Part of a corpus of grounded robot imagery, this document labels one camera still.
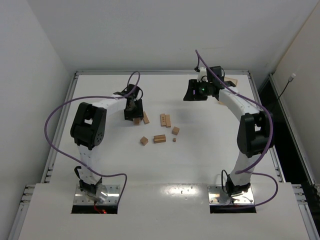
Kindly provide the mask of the printed light wood block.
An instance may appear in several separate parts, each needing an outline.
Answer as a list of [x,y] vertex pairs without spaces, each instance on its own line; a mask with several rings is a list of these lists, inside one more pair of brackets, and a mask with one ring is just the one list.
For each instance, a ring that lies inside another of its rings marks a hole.
[[164,113],[160,114],[160,125],[165,127],[167,125],[166,115]]

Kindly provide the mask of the dark striped wood block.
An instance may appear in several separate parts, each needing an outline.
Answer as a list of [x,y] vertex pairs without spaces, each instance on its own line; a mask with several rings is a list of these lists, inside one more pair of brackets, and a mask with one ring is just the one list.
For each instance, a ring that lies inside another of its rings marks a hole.
[[155,135],[153,137],[153,142],[155,144],[158,144],[158,143],[165,143],[166,142],[166,135],[165,134],[161,134],[161,135]]

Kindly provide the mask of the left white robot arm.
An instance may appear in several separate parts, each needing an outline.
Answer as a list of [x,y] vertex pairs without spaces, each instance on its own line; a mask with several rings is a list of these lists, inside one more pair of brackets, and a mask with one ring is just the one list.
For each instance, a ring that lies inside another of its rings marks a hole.
[[107,118],[123,111],[127,121],[141,120],[143,111],[143,91],[128,84],[121,92],[95,103],[82,102],[76,111],[70,135],[78,147],[81,165],[74,168],[79,179],[79,188],[90,198],[106,196],[103,177],[98,175],[99,145],[105,136]]

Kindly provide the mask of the clear amber plastic box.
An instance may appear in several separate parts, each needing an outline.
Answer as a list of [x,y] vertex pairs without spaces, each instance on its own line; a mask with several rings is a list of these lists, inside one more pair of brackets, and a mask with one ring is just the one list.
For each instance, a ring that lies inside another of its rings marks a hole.
[[235,86],[237,86],[237,84],[238,84],[238,80],[235,78],[225,77],[224,80],[226,82],[232,82]]

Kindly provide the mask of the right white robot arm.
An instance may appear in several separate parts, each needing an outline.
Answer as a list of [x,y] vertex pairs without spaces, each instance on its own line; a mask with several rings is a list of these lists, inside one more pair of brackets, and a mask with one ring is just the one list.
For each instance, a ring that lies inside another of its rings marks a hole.
[[183,100],[205,101],[208,97],[214,97],[227,106],[239,121],[236,138],[239,155],[222,190],[229,197],[242,194],[251,186],[251,176],[257,160],[273,146],[272,116],[256,103],[242,97],[236,85],[225,80],[222,67],[197,66],[194,70],[198,76],[188,81]]

